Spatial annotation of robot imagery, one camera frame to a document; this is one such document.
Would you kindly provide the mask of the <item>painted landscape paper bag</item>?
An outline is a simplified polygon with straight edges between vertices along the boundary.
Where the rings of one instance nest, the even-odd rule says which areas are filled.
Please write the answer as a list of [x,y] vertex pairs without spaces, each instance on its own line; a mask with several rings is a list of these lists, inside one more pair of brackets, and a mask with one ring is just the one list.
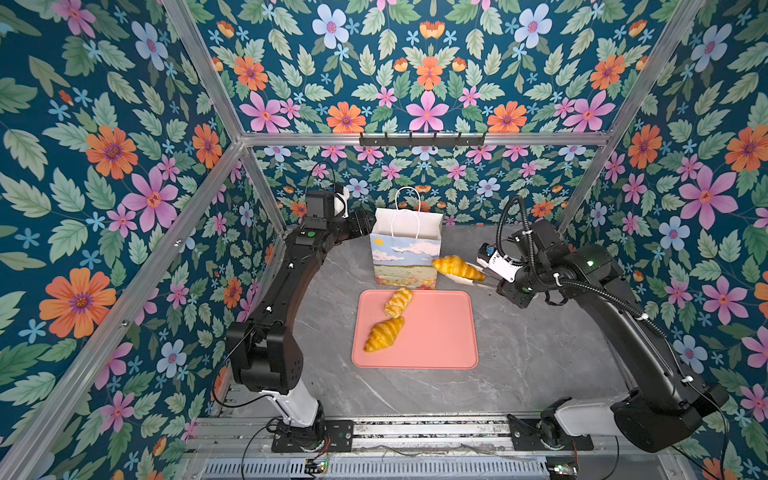
[[375,280],[379,285],[410,290],[435,290],[441,256],[443,215],[424,207],[413,186],[395,193],[392,208],[377,208],[370,234]]

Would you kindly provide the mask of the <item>small croissant top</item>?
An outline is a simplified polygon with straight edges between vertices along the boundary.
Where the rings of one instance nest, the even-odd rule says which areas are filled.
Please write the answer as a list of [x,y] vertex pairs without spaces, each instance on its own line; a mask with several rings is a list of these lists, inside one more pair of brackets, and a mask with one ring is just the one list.
[[390,299],[385,303],[384,313],[388,318],[394,319],[401,317],[413,299],[413,292],[407,288],[400,288],[395,291]]

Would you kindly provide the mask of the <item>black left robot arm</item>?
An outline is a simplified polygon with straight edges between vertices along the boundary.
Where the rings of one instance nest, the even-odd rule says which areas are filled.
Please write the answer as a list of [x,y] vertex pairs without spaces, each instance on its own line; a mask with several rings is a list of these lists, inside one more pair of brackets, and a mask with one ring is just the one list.
[[303,352],[293,335],[306,291],[331,249],[370,235],[375,215],[357,211],[312,219],[290,231],[277,273],[246,320],[227,331],[227,353],[235,383],[267,397],[284,424],[310,428],[320,422],[321,403],[304,385]]

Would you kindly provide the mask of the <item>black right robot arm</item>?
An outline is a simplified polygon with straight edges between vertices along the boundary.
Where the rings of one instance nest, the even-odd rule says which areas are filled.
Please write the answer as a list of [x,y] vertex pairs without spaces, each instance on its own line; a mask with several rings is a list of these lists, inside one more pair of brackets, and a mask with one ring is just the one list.
[[623,437],[656,453],[689,437],[728,401],[719,384],[706,382],[685,365],[635,301],[614,257],[597,244],[571,250],[546,221],[499,235],[491,257],[510,265],[497,287],[511,303],[526,308],[553,292],[574,302],[600,329],[633,381],[624,395],[592,400],[561,399],[542,414],[543,440],[553,448],[566,437]]

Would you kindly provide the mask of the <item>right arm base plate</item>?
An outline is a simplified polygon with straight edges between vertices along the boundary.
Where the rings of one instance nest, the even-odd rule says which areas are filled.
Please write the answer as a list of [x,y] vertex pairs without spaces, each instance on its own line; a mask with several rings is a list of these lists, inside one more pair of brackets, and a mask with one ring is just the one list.
[[575,448],[578,451],[593,451],[590,436],[570,436],[557,423],[553,415],[539,418],[521,418],[507,414],[513,448],[517,452],[564,451]]

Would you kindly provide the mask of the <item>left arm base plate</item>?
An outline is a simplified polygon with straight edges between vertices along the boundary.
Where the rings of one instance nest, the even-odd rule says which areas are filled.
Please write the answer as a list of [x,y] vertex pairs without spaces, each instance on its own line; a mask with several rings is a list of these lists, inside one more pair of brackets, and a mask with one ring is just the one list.
[[324,420],[311,427],[280,424],[273,436],[272,453],[347,453],[352,450],[355,423]]

